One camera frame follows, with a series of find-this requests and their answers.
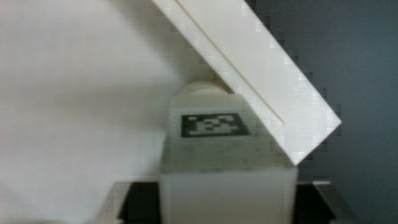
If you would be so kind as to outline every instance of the white wall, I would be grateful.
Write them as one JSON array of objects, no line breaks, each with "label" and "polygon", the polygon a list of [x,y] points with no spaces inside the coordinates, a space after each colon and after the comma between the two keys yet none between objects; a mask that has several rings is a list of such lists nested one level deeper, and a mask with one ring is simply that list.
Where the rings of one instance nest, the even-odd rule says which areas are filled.
[{"label": "white wall", "polygon": [[148,0],[0,5],[0,223],[89,223],[157,177],[166,111],[212,76]]}]

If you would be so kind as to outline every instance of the gray surface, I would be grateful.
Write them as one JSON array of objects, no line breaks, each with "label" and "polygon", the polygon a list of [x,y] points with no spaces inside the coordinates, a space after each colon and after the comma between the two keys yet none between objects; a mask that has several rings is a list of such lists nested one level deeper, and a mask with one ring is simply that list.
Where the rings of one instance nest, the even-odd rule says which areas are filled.
[{"label": "gray surface", "polygon": [[361,219],[398,222],[398,1],[253,1],[344,120],[303,163]]}]

